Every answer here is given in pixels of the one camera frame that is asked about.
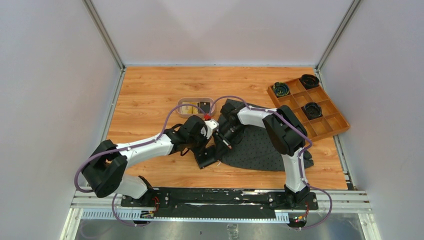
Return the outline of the black leather card holder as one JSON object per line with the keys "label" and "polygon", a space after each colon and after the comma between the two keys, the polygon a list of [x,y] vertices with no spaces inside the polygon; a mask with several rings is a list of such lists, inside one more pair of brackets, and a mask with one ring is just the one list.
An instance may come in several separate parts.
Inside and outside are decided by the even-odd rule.
{"label": "black leather card holder", "polygon": [[191,151],[193,152],[194,158],[200,169],[204,169],[218,161],[216,159],[215,145],[195,147]]}

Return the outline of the gold credit card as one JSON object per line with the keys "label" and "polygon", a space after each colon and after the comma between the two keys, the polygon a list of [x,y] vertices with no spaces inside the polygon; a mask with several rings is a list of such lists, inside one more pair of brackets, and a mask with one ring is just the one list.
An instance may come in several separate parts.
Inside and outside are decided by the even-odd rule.
{"label": "gold credit card", "polygon": [[193,113],[192,102],[183,102],[184,106],[181,107],[180,113],[183,115],[191,115]]}
{"label": "gold credit card", "polygon": [[191,113],[192,114],[198,114],[199,110],[198,110],[198,103],[197,102],[191,102],[192,107],[191,107]]}

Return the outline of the pink oval tray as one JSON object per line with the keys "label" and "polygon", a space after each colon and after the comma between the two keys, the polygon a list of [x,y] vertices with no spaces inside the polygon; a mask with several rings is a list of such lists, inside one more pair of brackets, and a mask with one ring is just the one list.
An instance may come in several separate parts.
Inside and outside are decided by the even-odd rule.
{"label": "pink oval tray", "polygon": [[189,118],[192,115],[202,118],[203,112],[213,117],[216,112],[216,107],[212,106],[213,102],[210,97],[183,97],[177,102],[176,111],[182,118]]}

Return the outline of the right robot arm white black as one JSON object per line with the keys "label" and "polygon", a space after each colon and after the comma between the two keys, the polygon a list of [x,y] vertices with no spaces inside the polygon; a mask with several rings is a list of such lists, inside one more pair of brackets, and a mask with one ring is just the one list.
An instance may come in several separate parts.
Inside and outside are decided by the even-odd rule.
{"label": "right robot arm white black", "polygon": [[270,142],[281,155],[286,174],[284,196],[280,201],[274,198],[270,206],[276,208],[288,205],[292,209],[301,207],[311,188],[304,165],[304,152],[307,150],[305,144],[310,139],[293,111],[286,105],[270,109],[250,105],[234,107],[231,103],[225,103],[220,113],[225,123],[220,124],[213,134],[215,158],[221,161],[233,151],[233,139],[246,126],[266,129]]}

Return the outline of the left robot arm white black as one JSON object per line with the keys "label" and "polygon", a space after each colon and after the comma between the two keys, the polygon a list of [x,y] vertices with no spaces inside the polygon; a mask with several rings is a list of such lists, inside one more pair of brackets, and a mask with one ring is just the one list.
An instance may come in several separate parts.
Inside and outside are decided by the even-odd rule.
{"label": "left robot arm white black", "polygon": [[100,143],[81,173],[98,198],[111,194],[132,197],[140,206],[149,206],[153,193],[142,177],[126,174],[126,170],[155,157],[188,151],[199,152],[211,139],[219,124],[214,119],[203,120],[193,115],[185,123],[146,139],[115,144],[111,140]]}

